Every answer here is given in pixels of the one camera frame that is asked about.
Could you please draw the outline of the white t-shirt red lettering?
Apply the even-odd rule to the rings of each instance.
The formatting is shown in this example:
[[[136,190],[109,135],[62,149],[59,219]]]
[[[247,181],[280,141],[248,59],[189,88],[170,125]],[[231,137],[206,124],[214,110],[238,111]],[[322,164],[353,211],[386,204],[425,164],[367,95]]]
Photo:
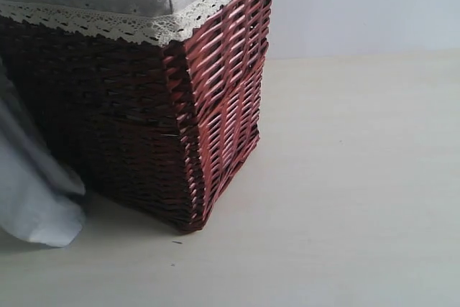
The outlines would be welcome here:
[[[1,69],[1,228],[25,242],[66,247],[81,232],[86,194],[76,172],[58,162]]]

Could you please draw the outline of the dark red wicker basket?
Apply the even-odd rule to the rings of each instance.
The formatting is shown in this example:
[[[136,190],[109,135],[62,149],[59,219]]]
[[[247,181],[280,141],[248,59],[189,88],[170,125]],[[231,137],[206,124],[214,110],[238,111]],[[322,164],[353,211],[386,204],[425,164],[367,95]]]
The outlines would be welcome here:
[[[231,0],[165,47],[1,19],[51,152],[105,197],[191,233],[257,146],[272,0]]]

